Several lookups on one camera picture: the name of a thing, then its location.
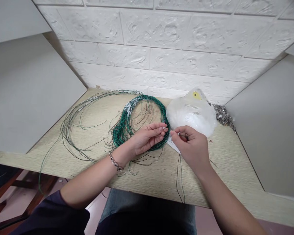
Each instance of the wooden chair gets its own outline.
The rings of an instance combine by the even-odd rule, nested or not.
[[[8,190],[10,186],[16,186],[21,188],[28,188],[28,189],[36,189],[38,183],[37,182],[28,182],[28,181],[22,181],[17,180],[17,177],[21,174],[23,170],[20,169],[8,182],[6,182],[1,188],[0,188],[0,198],[2,195]],[[43,192],[49,192],[54,184],[56,183],[58,177],[41,174],[41,190]],[[6,221],[0,222],[0,235],[2,234],[9,234],[12,232],[15,228],[17,228],[21,223],[24,222],[25,219],[27,219],[30,214],[33,212],[35,207],[40,203],[40,201],[43,198],[43,194],[41,194],[40,191],[37,191],[34,198],[24,211],[24,213],[20,216],[8,219]],[[3,201],[0,203],[0,212],[4,209],[7,202]]]

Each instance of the yellow sticker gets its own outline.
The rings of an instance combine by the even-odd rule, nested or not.
[[[200,94],[198,94],[197,91],[194,91],[194,92],[193,92],[193,97],[194,97],[195,99],[202,100],[201,97],[200,97]]]

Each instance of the table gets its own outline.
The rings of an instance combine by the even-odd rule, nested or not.
[[[89,88],[77,103],[102,91]],[[112,138],[108,135],[109,126],[113,126],[117,118],[111,120],[122,112],[125,104],[133,97],[135,95],[109,96],[92,104],[83,113],[82,126],[91,127],[104,123],[94,128],[84,128],[84,130],[76,127],[72,135],[74,143],[87,148],[105,137],[109,138],[105,139],[106,142],[111,141]],[[169,99],[159,98],[159,100],[165,106],[170,102]],[[159,118],[159,111],[155,108],[154,120],[157,117]],[[25,155],[0,151],[0,164],[39,172],[47,151],[59,137],[63,120],[64,117]],[[210,159],[217,165],[217,167],[213,165],[213,168],[256,218],[294,227],[294,201],[271,195],[263,190],[237,134],[231,128],[218,125],[214,134],[208,138],[208,147]],[[109,151],[105,148],[104,141],[89,150],[91,151],[87,154],[95,160],[104,158],[107,155],[105,151]],[[158,157],[160,153],[161,150],[157,150],[150,155]],[[127,172],[122,177],[115,177],[108,187],[181,202],[176,190],[178,172],[178,189],[180,195],[183,195],[181,169],[178,170],[177,165],[178,156],[179,154],[166,144],[158,159],[149,157],[144,161],[147,164],[152,162],[150,166],[132,164],[130,170],[133,175]],[[92,162],[81,161],[72,156],[60,138],[46,156],[42,173],[70,179],[90,165]],[[209,207],[199,180],[184,160],[182,160],[182,174],[185,202]]]

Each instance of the dark purple sleeve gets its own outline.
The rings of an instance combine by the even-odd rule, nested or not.
[[[60,191],[56,191],[43,200],[31,216],[10,234],[84,234],[89,217],[87,210],[77,210],[68,206],[63,201]]]

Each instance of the bundle of green strings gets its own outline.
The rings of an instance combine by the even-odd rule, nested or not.
[[[87,128],[93,128],[93,127],[96,127],[96,126],[103,124],[103,123],[101,123],[96,126],[83,127],[82,123],[81,123],[83,112],[87,108],[89,108],[92,104],[94,104],[96,101],[98,101],[102,98],[105,98],[108,96],[114,96],[114,95],[124,95],[124,94],[137,95],[137,97],[133,98],[125,105],[125,107],[121,113],[121,117],[120,117],[119,121],[115,124],[115,126],[111,130],[109,130],[109,131],[111,131],[112,137],[113,137],[113,140],[110,142],[110,144],[107,144],[107,146],[109,148],[111,148],[111,149],[117,148],[118,146],[123,144],[125,141],[127,141],[131,136],[133,136],[135,134],[135,132],[138,130],[133,127],[134,124],[137,124],[137,123],[133,123],[133,120],[135,118],[131,117],[132,111],[138,103],[146,102],[146,112],[144,114],[143,119],[146,118],[146,116],[149,116],[151,111],[153,111],[152,103],[156,104],[158,106],[158,108],[160,109],[160,113],[161,113],[160,121],[166,123],[167,128],[170,131],[170,125],[169,125],[169,122],[166,118],[166,108],[155,97],[144,95],[142,92],[135,91],[135,90],[114,90],[114,91],[97,93],[97,94],[89,97],[85,101],[81,102],[80,104],[73,106],[67,112],[65,119],[61,124],[61,128],[60,128],[61,133],[60,133],[58,139],[51,146],[51,148],[47,151],[47,153],[42,161],[40,175],[39,175],[39,181],[40,181],[41,171],[42,171],[42,167],[43,167],[43,163],[45,161],[45,158],[47,157],[48,153],[51,151],[51,149],[55,146],[55,144],[57,143],[57,141],[61,137],[62,137],[62,142],[63,142],[64,147],[68,150],[68,152],[71,155],[73,155],[74,157],[76,157],[77,159],[82,160],[82,161],[91,161],[93,163],[96,162],[96,160],[92,159],[90,156],[87,155],[87,152],[91,151],[89,148],[98,144],[101,141],[104,141],[105,138],[103,138],[101,141],[83,149],[83,148],[76,146],[75,142],[72,140],[72,136],[71,136],[72,130],[73,130],[72,127],[73,126],[80,127],[83,130],[86,130]],[[148,123],[146,123],[146,121],[147,121],[147,118],[145,121],[140,121],[141,122],[140,127],[147,125]],[[149,151],[161,149],[169,137],[169,131],[166,132],[163,140],[160,141],[159,143],[155,144]],[[70,148],[68,148],[67,144],[72,146],[73,149],[75,149],[82,157],[80,155],[76,154],[75,151],[72,151]]]
[[[149,151],[155,151],[155,150],[161,149],[164,146],[164,144],[166,143],[166,141],[168,140],[169,132],[170,132],[170,125],[169,125],[169,122],[166,117],[165,106],[158,99],[156,99],[153,96],[139,95],[139,96],[131,99],[129,102],[127,102],[127,104],[125,105],[125,107],[123,109],[123,112],[121,114],[119,121],[112,129],[113,145],[115,147],[118,147],[121,144],[123,144],[125,141],[127,141],[129,138],[131,138],[134,135],[134,133],[137,131],[136,129],[133,128],[133,122],[132,122],[133,119],[131,118],[131,115],[132,115],[132,111],[136,107],[136,105],[142,101],[147,101],[147,104],[146,104],[147,105],[147,107],[146,107],[147,115],[150,114],[150,109],[153,109],[153,107],[151,106],[151,103],[154,103],[158,106],[158,108],[160,110],[160,114],[161,114],[160,121],[167,124],[167,128],[169,130],[168,132],[165,133],[163,140],[160,141],[159,143],[155,144],[154,146],[152,146],[149,149]]]

